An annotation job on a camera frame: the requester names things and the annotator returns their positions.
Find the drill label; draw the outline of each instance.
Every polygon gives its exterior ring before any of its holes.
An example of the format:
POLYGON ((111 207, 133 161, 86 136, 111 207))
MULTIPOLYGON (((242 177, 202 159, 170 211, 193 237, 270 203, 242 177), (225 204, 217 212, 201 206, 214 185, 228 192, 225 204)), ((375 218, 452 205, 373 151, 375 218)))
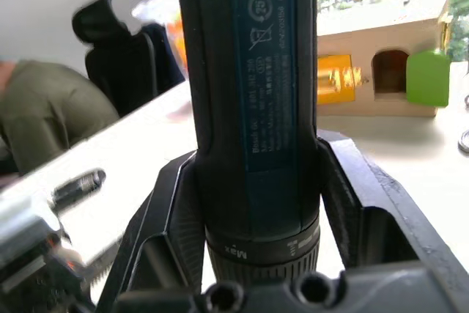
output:
POLYGON ((233 0, 246 170, 292 166, 295 0, 233 0))

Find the office chair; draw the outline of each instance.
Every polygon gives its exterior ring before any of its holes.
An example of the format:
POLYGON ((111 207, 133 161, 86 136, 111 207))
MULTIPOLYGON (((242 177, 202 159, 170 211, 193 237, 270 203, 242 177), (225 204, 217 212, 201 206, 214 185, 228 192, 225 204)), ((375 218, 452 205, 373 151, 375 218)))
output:
POLYGON ((77 38, 93 45, 85 58, 89 79, 121 117, 158 96, 155 52, 148 34, 131 34, 114 14, 111 0, 96 0, 72 19, 77 38))

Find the tree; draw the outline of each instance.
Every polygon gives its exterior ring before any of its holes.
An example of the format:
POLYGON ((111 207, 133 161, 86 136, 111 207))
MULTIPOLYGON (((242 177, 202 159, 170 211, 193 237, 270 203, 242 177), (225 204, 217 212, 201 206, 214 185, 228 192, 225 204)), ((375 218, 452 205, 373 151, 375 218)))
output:
POLYGON ((469 0, 449 1, 450 14, 454 16, 454 19, 451 25, 448 55, 452 61, 466 61, 469 55, 469 0))

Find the yellow panel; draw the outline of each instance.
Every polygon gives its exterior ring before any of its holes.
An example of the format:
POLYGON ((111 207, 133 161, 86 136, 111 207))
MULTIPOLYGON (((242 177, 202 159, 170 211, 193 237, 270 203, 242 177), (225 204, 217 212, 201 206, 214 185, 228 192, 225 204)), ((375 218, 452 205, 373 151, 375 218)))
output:
POLYGON ((350 55, 323 56, 318 59, 318 104, 353 102, 355 74, 350 55))

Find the person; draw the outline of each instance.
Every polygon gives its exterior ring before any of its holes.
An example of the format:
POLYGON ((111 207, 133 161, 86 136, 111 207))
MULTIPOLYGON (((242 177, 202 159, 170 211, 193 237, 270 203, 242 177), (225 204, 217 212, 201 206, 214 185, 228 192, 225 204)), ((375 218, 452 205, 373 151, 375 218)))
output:
POLYGON ((86 77, 60 64, 0 60, 0 136, 20 175, 119 119, 86 77))

